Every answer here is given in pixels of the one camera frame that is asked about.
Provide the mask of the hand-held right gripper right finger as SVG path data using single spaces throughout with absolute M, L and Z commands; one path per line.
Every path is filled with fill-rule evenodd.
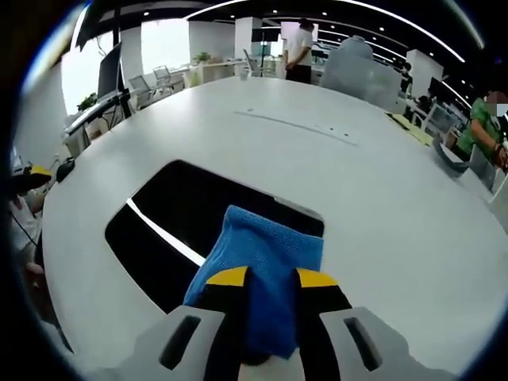
M 407 340 L 331 276 L 295 270 L 297 342 L 306 380 L 455 380 L 410 355 Z

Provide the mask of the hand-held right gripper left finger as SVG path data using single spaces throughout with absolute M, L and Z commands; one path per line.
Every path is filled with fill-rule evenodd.
M 192 306 L 141 334 L 118 367 L 121 380 L 236 380 L 247 333 L 249 268 L 210 277 Z

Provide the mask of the person's right hand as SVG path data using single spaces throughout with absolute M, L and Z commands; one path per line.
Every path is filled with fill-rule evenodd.
M 295 351 L 288 360 L 272 356 L 261 365 L 241 365 L 238 375 L 240 381 L 303 381 L 304 379 L 305 374 L 298 351 Z

